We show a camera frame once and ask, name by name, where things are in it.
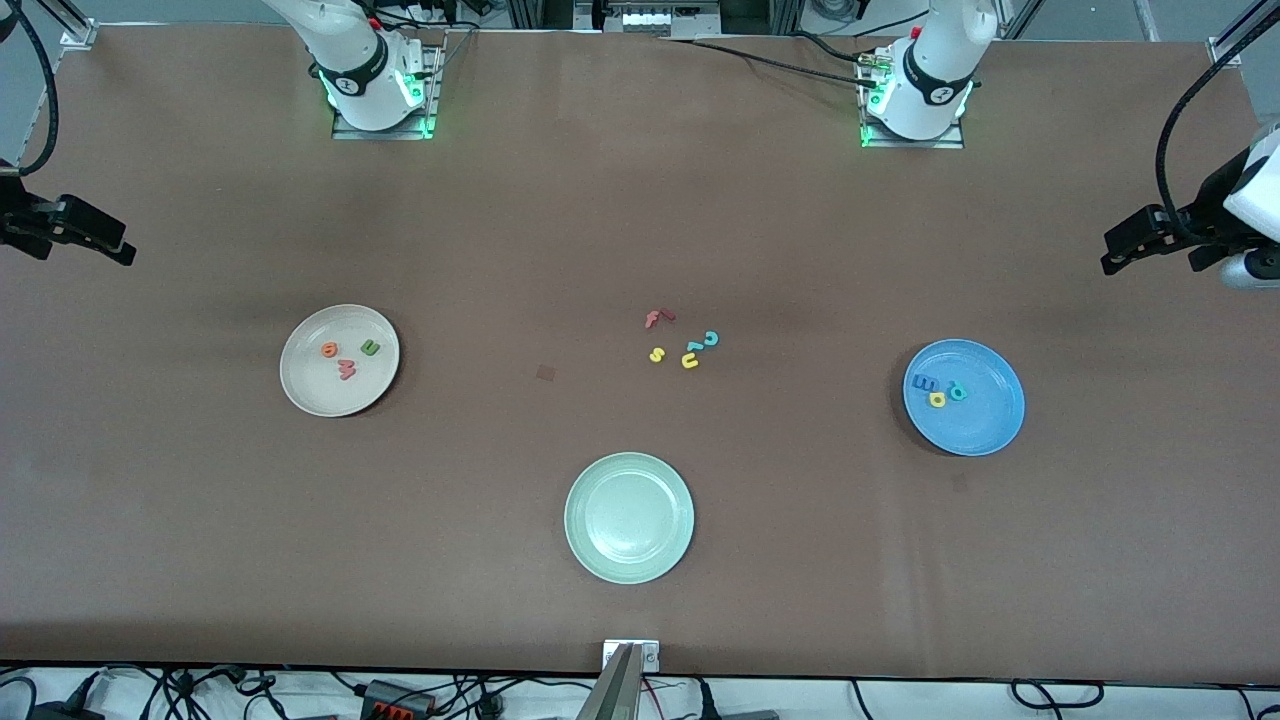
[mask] metal mounting plate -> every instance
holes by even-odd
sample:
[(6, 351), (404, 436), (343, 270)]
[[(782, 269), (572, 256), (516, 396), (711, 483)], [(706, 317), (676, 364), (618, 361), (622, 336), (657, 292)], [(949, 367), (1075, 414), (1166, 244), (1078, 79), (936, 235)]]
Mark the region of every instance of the metal mounting plate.
[(618, 650), (620, 644), (631, 643), (639, 644), (644, 648), (644, 671), (657, 673), (658, 671), (658, 641), (636, 641), (636, 639), (616, 639), (604, 641), (604, 651), (600, 657), (600, 667), (609, 664), (609, 659), (613, 657), (614, 651)]

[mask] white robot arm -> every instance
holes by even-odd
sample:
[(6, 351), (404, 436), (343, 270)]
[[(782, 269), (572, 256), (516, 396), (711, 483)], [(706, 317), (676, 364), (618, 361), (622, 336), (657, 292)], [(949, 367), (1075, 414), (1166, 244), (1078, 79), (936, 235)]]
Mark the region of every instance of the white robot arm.
[(964, 113), (998, 27), (991, 0), (931, 0), (919, 36), (890, 46), (892, 67), (867, 111), (908, 140), (933, 140)]
[(315, 59), (329, 102), (352, 127), (381, 131), (425, 102), (422, 44), (374, 29), (351, 0), (262, 0)]

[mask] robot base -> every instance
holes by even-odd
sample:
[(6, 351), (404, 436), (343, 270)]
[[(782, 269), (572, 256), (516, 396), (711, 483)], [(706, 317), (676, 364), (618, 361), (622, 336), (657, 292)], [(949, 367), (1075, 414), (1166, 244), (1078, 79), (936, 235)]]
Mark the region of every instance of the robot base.
[[(435, 117), (440, 110), (440, 82), (444, 69), (444, 46), (421, 45), (417, 40), (410, 41), (419, 45), (422, 54), (417, 63), (410, 63), (410, 73), (421, 73), (422, 79), (406, 79), (404, 92), (408, 97), (417, 100), (421, 96), (421, 106), (412, 110), (403, 120), (381, 131), (365, 131), (353, 127), (337, 110), (333, 113), (333, 138), (334, 140), (431, 140), (435, 136)], [(444, 44), (448, 45), (448, 36)], [(334, 101), (329, 99), (329, 108), (334, 108)]]
[(877, 47), (870, 63), (856, 65), (855, 76), (859, 79), (869, 79), (878, 85), (876, 88), (858, 88), (858, 123), (861, 131), (863, 147), (925, 147), (943, 150), (964, 149), (964, 128), (960, 117), (964, 115), (961, 108), (960, 117), (952, 120), (951, 127), (941, 136), (932, 140), (908, 140), (884, 127), (879, 118), (868, 111), (868, 105), (878, 101), (887, 83), (892, 82), (892, 47)]

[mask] white plate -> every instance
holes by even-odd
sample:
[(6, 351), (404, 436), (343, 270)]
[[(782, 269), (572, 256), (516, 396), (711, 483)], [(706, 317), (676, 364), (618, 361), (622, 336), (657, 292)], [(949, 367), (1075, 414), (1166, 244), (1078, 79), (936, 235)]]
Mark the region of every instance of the white plate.
[(694, 500), (680, 473), (641, 452), (593, 462), (568, 492), (564, 534), (596, 577), (648, 583), (680, 562), (694, 537)]
[[(381, 347), (372, 356), (360, 347), (371, 340)], [(338, 343), (325, 357), (320, 347)], [(338, 360), (356, 363), (356, 374), (343, 380)], [(360, 413), (381, 397), (399, 368), (399, 338), (381, 313), (364, 305), (334, 305), (293, 329), (280, 352), (280, 386), (302, 410), (321, 418)]]

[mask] black cable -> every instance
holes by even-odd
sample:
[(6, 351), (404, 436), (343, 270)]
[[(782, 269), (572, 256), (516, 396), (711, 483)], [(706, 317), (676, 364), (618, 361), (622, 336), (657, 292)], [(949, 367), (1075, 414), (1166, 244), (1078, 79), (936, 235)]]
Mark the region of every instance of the black cable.
[(1201, 90), (1208, 81), (1213, 79), (1217, 73), (1226, 67), (1236, 55), (1239, 55), (1245, 47), (1253, 44), (1254, 40), (1262, 36), (1266, 31), (1271, 29), (1271, 26), (1280, 22), (1280, 8), (1276, 8), (1267, 13), (1267, 17), (1262, 19), (1253, 29), (1244, 35), (1235, 45), (1228, 49), (1216, 63), (1210, 65), (1204, 74), (1202, 74), (1189, 88), (1178, 99), (1174, 109), (1169, 113), (1169, 118), (1165, 120), (1165, 127), (1160, 131), (1160, 141), (1156, 143), (1156, 187), (1160, 190), (1160, 201), (1165, 205), (1165, 213), (1169, 215), (1169, 225), (1174, 233), (1174, 237), (1194, 242), (1194, 243), (1210, 243), (1211, 238), (1199, 236), (1187, 227), (1187, 223), (1178, 215), (1178, 206), (1174, 205), (1174, 196), (1169, 191), (1169, 177), (1166, 174), (1166, 156), (1169, 154), (1169, 141), (1174, 135), (1174, 126), (1178, 124), (1178, 119), (1183, 115), (1183, 110), (1190, 104), (1192, 99), (1199, 94)]
[(863, 711), (863, 717), (867, 720), (876, 720), (872, 717), (872, 711), (867, 710), (867, 701), (863, 700), (863, 689), (858, 687), (858, 679), (850, 678), (849, 682), (854, 684), (854, 697), (858, 698), (858, 708)]
[(586, 683), (579, 683), (577, 680), (539, 680), (538, 678), (525, 678), (525, 679), (529, 680), (530, 683), (534, 683), (534, 684), (538, 684), (538, 685), (547, 685), (549, 688), (554, 688), (554, 687), (558, 687), (558, 685), (573, 685), (576, 688), (582, 688), (585, 691), (594, 691), (595, 689), (595, 685), (589, 685)]
[(891, 28), (893, 26), (900, 26), (902, 23), (909, 23), (911, 20), (918, 20), (918, 19), (920, 19), (924, 15), (928, 15), (928, 14), (929, 14), (929, 12), (924, 10), (923, 13), (916, 13), (916, 14), (911, 15), (910, 18), (902, 18), (901, 20), (897, 20), (897, 22), (886, 23), (886, 24), (882, 24), (879, 27), (873, 27), (872, 29), (864, 29), (861, 32), (855, 32), (854, 35), (850, 35), (849, 37), (867, 37), (868, 35), (870, 35), (873, 32), (879, 32), (882, 29), (888, 29), (888, 28)]
[[(1052, 710), (1053, 717), (1056, 720), (1062, 720), (1064, 710), (1084, 710), (1087, 707), (1093, 707), (1094, 705), (1102, 702), (1102, 697), (1106, 693), (1106, 689), (1103, 688), (1102, 683), (1080, 683), (1080, 684), (1096, 689), (1097, 694), (1082, 702), (1059, 702), (1056, 698), (1053, 698), (1053, 696), (1048, 692), (1048, 688), (1046, 688), (1043, 683), (1041, 683), (1039, 680), (1029, 680), (1029, 679), (1011, 680), (1009, 683), (1009, 689), (1014, 693), (1014, 700), (1018, 701), (1018, 705), (1037, 711)], [(1044, 697), (1044, 702), (1034, 702), (1024, 698), (1023, 694), (1018, 691), (1019, 685), (1030, 685), (1036, 688)]]
[(351, 692), (356, 692), (356, 685), (355, 685), (355, 684), (352, 684), (352, 683), (348, 683), (347, 680), (343, 680), (343, 679), (342, 679), (342, 675), (339, 675), (339, 674), (337, 674), (337, 673), (329, 673), (329, 674), (330, 674), (330, 675), (333, 675), (333, 679), (334, 679), (334, 680), (338, 680), (338, 684), (339, 684), (339, 685), (342, 685), (342, 687), (347, 688), (347, 689), (348, 689), (348, 691), (351, 691)]
[(381, 15), (383, 18), (389, 18), (392, 20), (393, 24), (383, 23), (383, 27), (385, 27), (387, 29), (399, 29), (402, 27), (411, 27), (413, 29), (431, 29), (439, 27), (460, 27), (460, 26), (468, 27), (471, 29), (480, 29), (480, 24), (474, 23), (471, 20), (456, 20), (452, 23), (448, 20), (415, 20), (413, 18), (406, 18), (404, 15), (388, 13), (381, 8), (372, 8), (372, 13), (375, 15)]
[(791, 70), (794, 73), (819, 77), (823, 79), (847, 82), (850, 85), (858, 85), (861, 87), (876, 87), (876, 83), (869, 79), (855, 78), (849, 76), (837, 76), (835, 73), (824, 73), (822, 70), (814, 70), (812, 68), (801, 68), (800, 65), (792, 65), (790, 63), (783, 63), (781, 60), (774, 60), (772, 58), (753, 55), (750, 53), (744, 53), (741, 50), (733, 50), (732, 47), (724, 47), (723, 45), (707, 45), (704, 42), (698, 42), (696, 40), (676, 40), (676, 42), (684, 42), (686, 45), (692, 45), (694, 47), (705, 47), (708, 50), (718, 50), (721, 53), (728, 53), (730, 55), (735, 55), (737, 58), (742, 58), (746, 60), (755, 60), (756, 63), (764, 63), (765, 65), (773, 65), (774, 68), (782, 68), (783, 70)]
[(36, 712), (36, 683), (33, 683), (31, 678), (27, 678), (24, 675), (18, 675), (17, 678), (0, 680), (0, 688), (13, 684), (27, 685), (27, 689), (31, 691), (31, 700), (27, 702), (27, 715), (26, 715), (27, 720), (31, 720), (31, 716)]
[(703, 720), (721, 720), (719, 711), (716, 710), (716, 698), (712, 696), (712, 687), (701, 678), (698, 680), (698, 689), (703, 693)]
[[(525, 682), (525, 679), (524, 679), (524, 678), (520, 678), (520, 679), (516, 679), (516, 680), (512, 680), (512, 682), (507, 683), (506, 685), (502, 685), (500, 688), (498, 688), (498, 689), (495, 689), (495, 691), (493, 691), (493, 692), (489, 692), (489, 693), (486, 694), (486, 697), (497, 697), (497, 696), (500, 696), (502, 693), (507, 692), (508, 689), (511, 689), (511, 688), (513, 688), (513, 687), (516, 687), (516, 685), (518, 685), (520, 683), (524, 683), (524, 682)], [(452, 715), (445, 715), (443, 720), (454, 720), (456, 717), (462, 717), (463, 715), (466, 715), (466, 714), (471, 712), (471, 708), (472, 708), (474, 706), (476, 706), (476, 705), (480, 705), (481, 702), (484, 702), (484, 700), (485, 700), (485, 698), (484, 698), (484, 697), (481, 697), (480, 700), (475, 701), (474, 703), (470, 703), (470, 705), (467, 705), (467, 706), (466, 706), (466, 707), (463, 707), (462, 710), (458, 710), (458, 711), (453, 712)]]
[(9, 10), (13, 12), (14, 17), (18, 18), (18, 24), (22, 26), (23, 32), (27, 33), (27, 38), (31, 40), (31, 45), (36, 50), (40, 72), (45, 76), (45, 95), (49, 96), (49, 127), (45, 132), (45, 146), (29, 165), (18, 168), (18, 176), (26, 177), (44, 168), (49, 158), (52, 156), (54, 147), (58, 146), (58, 83), (54, 81), (54, 67), (49, 61), (49, 54), (45, 53), (45, 44), (41, 42), (40, 35), (36, 33), (31, 19), (27, 18), (27, 13), (22, 10), (20, 0), (4, 1), (9, 5)]
[(840, 50), (836, 50), (831, 45), (827, 45), (826, 40), (823, 40), (823, 38), (818, 37), (817, 35), (814, 35), (814, 33), (812, 33), (809, 31), (805, 31), (805, 29), (797, 29), (797, 31), (792, 32), (791, 35), (794, 37), (803, 37), (803, 38), (813, 42), (823, 53), (831, 55), (832, 58), (837, 58), (840, 60), (846, 60), (849, 63), (856, 63), (858, 58), (861, 56), (861, 53), (859, 53), (858, 55), (850, 55), (849, 53), (841, 53)]
[(1240, 693), (1240, 700), (1244, 701), (1244, 715), (1249, 720), (1257, 720), (1257, 717), (1253, 716), (1253, 703), (1249, 702), (1249, 696), (1244, 694), (1244, 691), (1240, 688), (1235, 688), (1235, 692)]
[(63, 702), (63, 710), (70, 715), (79, 715), (84, 710), (84, 705), (88, 703), (88, 693), (93, 689), (93, 680), (101, 675), (101, 670), (95, 670), (92, 675), (81, 680), (81, 684), (72, 691), (72, 694), (67, 697)]
[(151, 688), (151, 694), (147, 696), (147, 702), (142, 706), (142, 712), (138, 714), (138, 720), (151, 720), (151, 703), (155, 702), (156, 696), (160, 694), (160, 688), (164, 685), (164, 676), (154, 676), (155, 687)]

